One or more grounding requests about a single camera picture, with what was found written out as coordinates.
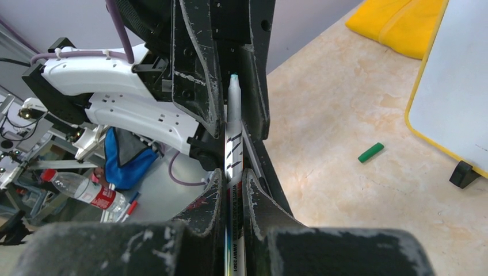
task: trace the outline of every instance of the white marker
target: white marker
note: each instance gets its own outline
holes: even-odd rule
[[[246,275],[242,210],[242,120],[239,78],[230,76],[227,96],[225,171],[227,178],[227,225],[225,275]]]

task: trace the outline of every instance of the black cable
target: black cable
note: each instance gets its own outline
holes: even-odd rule
[[[8,59],[6,57],[0,57],[0,62],[7,62],[7,63],[12,63],[12,64],[16,64],[16,65],[20,65],[20,66],[25,66],[25,67],[30,67],[31,65],[27,62],[20,62],[18,60],[15,60],[15,59]]]
[[[15,127],[15,128],[26,128],[26,127],[30,127],[31,125],[35,124],[35,123],[36,123],[36,121],[37,121],[37,120],[36,120],[36,121],[34,121],[34,122],[30,123],[30,124],[27,124],[27,125],[16,125],[16,124],[14,124],[14,123],[13,123],[13,122],[10,120],[10,118],[9,118],[9,114],[8,114],[8,113],[7,113],[7,114],[5,114],[5,117],[7,118],[7,121],[9,122],[9,124],[10,124],[11,126]]]
[[[36,123],[36,125],[34,126],[34,129],[32,130],[32,132],[30,133],[30,135],[28,137],[23,137],[22,139],[18,139],[18,140],[13,140],[13,139],[9,139],[9,138],[6,138],[4,136],[4,134],[2,133],[3,131],[3,126],[5,126],[5,122],[7,121],[7,116],[9,115],[9,113],[7,112],[5,114],[5,118],[3,119],[3,122],[2,122],[2,125],[0,126],[0,137],[5,139],[5,140],[8,140],[8,141],[11,141],[11,142],[22,142],[22,141],[25,141],[29,138],[31,138],[34,133],[36,132],[36,129],[37,129],[37,125],[39,124],[39,121],[43,118],[43,116],[39,117],[34,123]]]
[[[0,85],[0,88],[1,89],[4,89],[5,92],[9,93],[10,95],[16,97],[17,99],[21,100],[22,102],[24,101],[23,99],[21,99],[19,96],[15,95],[12,91],[8,90],[7,88],[5,88],[5,86],[3,85]]]

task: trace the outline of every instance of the marble floor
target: marble floor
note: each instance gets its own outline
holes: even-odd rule
[[[295,217],[404,229],[437,275],[487,275],[488,181],[449,183],[457,162],[404,120],[421,62],[349,31],[353,12],[268,75],[265,144]],[[377,142],[385,149],[361,164]]]

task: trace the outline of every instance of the screw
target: screw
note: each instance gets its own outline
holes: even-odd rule
[[[183,96],[183,98],[188,100],[191,100],[194,97],[193,91],[189,89],[184,90],[183,93],[181,93],[181,95]]]
[[[191,56],[193,56],[193,51],[190,49],[190,48],[185,48],[183,50],[183,55],[185,55],[186,57],[190,58]]]

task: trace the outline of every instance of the red marker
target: red marker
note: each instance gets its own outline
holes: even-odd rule
[[[134,211],[134,209],[136,208],[138,202],[137,201],[134,201],[131,206],[129,207],[129,209],[127,210],[127,213],[125,214],[124,218],[122,218],[122,222],[124,222],[128,217],[130,217],[132,215],[132,212]]]

